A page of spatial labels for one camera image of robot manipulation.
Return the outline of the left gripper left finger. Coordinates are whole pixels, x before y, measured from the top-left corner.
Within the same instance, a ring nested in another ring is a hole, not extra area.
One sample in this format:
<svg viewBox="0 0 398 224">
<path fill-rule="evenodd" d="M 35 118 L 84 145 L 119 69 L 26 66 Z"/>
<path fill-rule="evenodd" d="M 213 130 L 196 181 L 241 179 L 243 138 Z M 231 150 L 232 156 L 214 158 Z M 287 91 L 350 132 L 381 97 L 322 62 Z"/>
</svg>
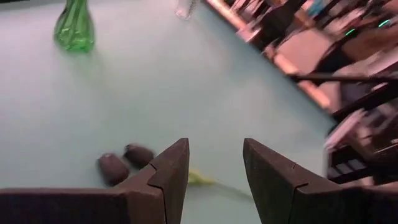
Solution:
<svg viewBox="0 0 398 224">
<path fill-rule="evenodd" d="M 1 223 L 180 223 L 189 159 L 181 138 L 110 189 L 1 189 Z"/>
</svg>

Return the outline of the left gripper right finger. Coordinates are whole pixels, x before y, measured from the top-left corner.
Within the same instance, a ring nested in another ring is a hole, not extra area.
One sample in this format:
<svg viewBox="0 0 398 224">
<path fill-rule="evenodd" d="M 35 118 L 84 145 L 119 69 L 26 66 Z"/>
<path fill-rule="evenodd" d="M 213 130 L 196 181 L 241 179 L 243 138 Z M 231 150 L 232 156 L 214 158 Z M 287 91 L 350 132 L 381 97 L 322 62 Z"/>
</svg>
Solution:
<svg viewBox="0 0 398 224">
<path fill-rule="evenodd" d="M 397 224 L 397 187 L 344 187 L 252 138 L 246 176 L 262 224 Z"/>
</svg>

